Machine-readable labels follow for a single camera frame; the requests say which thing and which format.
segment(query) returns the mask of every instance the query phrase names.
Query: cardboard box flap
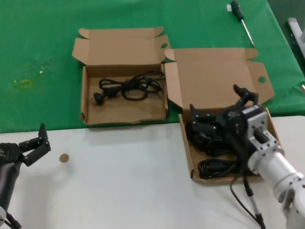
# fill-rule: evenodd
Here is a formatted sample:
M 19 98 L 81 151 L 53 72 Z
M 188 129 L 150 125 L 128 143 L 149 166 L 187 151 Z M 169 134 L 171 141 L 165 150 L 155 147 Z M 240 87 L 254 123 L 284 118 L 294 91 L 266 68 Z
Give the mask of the cardboard box flap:
M 222 108 L 235 104 L 238 95 L 233 85 L 260 94 L 263 103 L 274 96 L 262 63 L 249 61 L 257 50 L 167 49 L 165 64 L 168 97 L 184 110 L 193 104 L 197 109 Z
M 134 29 L 109 29 L 88 30 L 79 29 L 83 38 L 87 39 L 111 39 L 111 38 L 153 38 L 163 33 L 163 27 L 156 28 L 134 28 Z
M 169 49 L 167 35 L 155 38 L 76 38 L 72 56 L 86 65 L 158 64 Z

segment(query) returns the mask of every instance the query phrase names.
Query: green table surface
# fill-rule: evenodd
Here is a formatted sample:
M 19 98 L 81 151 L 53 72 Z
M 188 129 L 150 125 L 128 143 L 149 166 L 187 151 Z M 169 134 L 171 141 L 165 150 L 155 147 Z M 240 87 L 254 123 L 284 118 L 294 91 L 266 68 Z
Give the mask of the green table surface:
M 86 127 L 81 69 L 71 56 L 79 28 L 164 26 L 173 48 L 251 47 L 230 0 L 2 0 L 0 132 Z M 305 114 L 304 76 L 266 0 L 240 0 L 271 79 L 273 116 Z M 170 110 L 168 122 L 177 122 Z

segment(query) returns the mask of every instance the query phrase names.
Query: white cylinder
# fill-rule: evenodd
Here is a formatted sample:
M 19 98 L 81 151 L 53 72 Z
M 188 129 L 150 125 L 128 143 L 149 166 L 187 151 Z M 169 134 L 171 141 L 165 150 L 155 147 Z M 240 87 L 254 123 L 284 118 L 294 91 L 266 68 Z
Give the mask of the white cylinder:
M 272 189 L 285 177 L 296 174 L 296 170 L 279 152 L 262 157 L 257 171 Z

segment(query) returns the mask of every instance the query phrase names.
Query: metal rod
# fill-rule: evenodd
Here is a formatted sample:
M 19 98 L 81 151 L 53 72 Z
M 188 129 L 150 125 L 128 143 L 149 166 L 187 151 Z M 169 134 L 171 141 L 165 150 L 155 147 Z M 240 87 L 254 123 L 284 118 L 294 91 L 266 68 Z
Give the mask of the metal rod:
M 252 38 L 251 38 L 251 35 L 250 35 L 250 33 L 249 33 L 248 29 L 247 29 L 247 26 L 246 26 L 246 24 L 244 23 L 244 20 L 243 20 L 243 19 L 242 19 L 242 23 L 243 23 L 243 25 L 244 25 L 244 29 L 246 30 L 246 33 L 248 34 L 248 37 L 249 37 L 249 39 L 250 39 L 250 42 L 251 42 L 251 44 L 253 45 L 253 48 L 255 48 L 254 42 L 253 42 L 253 40 L 252 40 Z

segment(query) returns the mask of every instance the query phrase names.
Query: open cardboard box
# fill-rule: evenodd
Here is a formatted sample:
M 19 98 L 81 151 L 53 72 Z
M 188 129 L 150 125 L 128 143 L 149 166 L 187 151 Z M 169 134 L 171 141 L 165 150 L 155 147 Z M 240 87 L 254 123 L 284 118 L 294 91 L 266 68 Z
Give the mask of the open cardboard box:
M 190 176 L 203 183 L 229 183 L 234 175 L 199 177 L 198 163 L 210 157 L 199 152 L 186 138 L 185 124 L 192 120 L 190 104 L 201 114 L 216 114 L 239 99 L 234 84 L 259 93 L 261 103 L 269 100 L 274 92 L 264 64 L 250 61 L 258 55 L 255 49 L 167 49 L 165 55 L 174 61 L 165 64 L 167 91 L 168 98 L 183 109 L 179 118 Z M 269 112 L 268 130 L 279 140 Z M 223 159 L 234 158 L 225 155 Z
M 117 97 L 106 98 L 98 106 L 93 97 L 94 92 L 102 93 L 99 88 L 102 78 L 123 82 L 149 70 L 163 71 L 164 51 L 170 48 L 167 35 L 161 35 L 163 27 L 80 29 L 79 32 L 83 38 L 75 39 L 72 56 L 85 64 L 81 86 L 81 118 L 84 123 L 96 125 L 165 120 L 168 105 L 164 80 L 160 81 L 162 91 L 149 94 L 141 101 L 126 100 L 118 93 Z

